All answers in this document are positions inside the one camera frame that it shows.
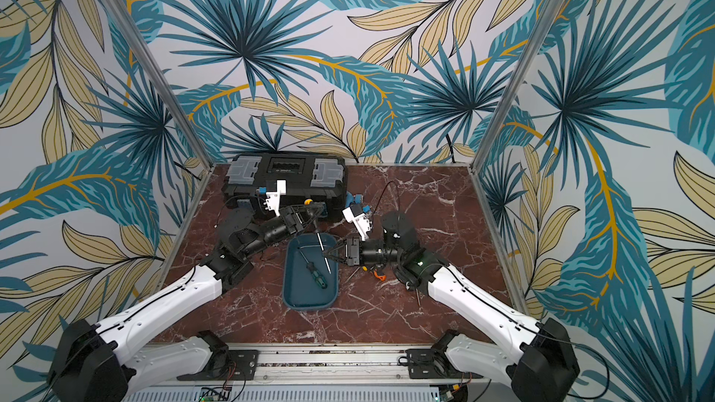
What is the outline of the green-black handled screwdriver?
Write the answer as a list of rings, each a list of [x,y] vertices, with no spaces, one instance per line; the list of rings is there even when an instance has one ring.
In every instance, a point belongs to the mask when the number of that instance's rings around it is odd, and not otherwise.
[[[309,271],[309,274],[311,275],[314,282],[318,285],[318,287],[321,288],[322,290],[325,290],[326,288],[328,288],[328,283],[327,283],[325,277],[322,275],[322,273],[320,273],[320,271],[318,271],[318,268],[316,268],[314,262],[311,262],[311,260],[309,260],[309,258],[307,258],[307,256],[305,255],[305,253],[303,252],[302,249],[299,249],[299,253],[300,253],[301,257],[303,258],[303,260],[305,261],[305,267],[306,267],[307,271]]]

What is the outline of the black yellow-capped screwdriver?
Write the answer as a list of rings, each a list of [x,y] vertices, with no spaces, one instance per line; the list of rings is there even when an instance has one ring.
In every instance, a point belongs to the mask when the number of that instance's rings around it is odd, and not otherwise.
[[[308,220],[311,221],[311,223],[324,219],[327,216],[327,207],[323,202],[305,199],[304,207],[308,215]]]

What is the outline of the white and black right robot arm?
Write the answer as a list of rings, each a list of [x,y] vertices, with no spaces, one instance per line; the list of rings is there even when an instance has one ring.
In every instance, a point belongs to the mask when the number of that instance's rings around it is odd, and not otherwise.
[[[572,341],[560,322],[539,321],[480,288],[425,246],[413,223],[399,210],[382,217],[378,238],[371,236],[374,208],[363,206],[355,197],[329,202],[324,213],[331,221],[350,223],[356,230],[339,242],[343,253],[331,248],[326,256],[350,267],[393,267],[407,290],[449,307],[495,345],[488,348],[449,331],[432,346],[433,368],[507,386],[519,401],[576,398],[573,386],[581,368],[575,353],[590,351],[590,347]]]

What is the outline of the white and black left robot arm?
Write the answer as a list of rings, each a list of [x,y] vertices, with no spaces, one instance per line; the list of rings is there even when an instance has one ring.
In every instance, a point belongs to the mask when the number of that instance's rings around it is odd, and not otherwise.
[[[251,210],[236,208],[218,225],[212,252],[185,275],[114,316],[70,324],[48,371],[48,390],[61,401],[121,401],[210,364],[223,369],[227,346],[208,331],[165,347],[147,344],[238,286],[253,270],[252,256],[305,232],[322,211],[318,203],[292,205],[257,223]]]

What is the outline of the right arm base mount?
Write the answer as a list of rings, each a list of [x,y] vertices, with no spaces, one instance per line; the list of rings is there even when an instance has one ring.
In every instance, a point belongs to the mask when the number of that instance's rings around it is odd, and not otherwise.
[[[448,360],[446,351],[449,342],[459,334],[454,329],[446,331],[442,337],[430,348],[413,348],[405,351],[405,355],[398,358],[398,364],[407,367],[410,378],[413,380],[429,379],[482,379],[478,373],[465,373],[456,370]]]

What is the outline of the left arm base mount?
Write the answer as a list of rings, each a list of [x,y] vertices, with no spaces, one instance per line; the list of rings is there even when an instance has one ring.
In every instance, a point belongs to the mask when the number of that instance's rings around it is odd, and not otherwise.
[[[199,331],[197,337],[210,349],[208,363],[193,374],[177,377],[180,382],[189,381],[252,381],[255,376],[260,352],[256,349],[230,349],[229,346],[211,331]]]

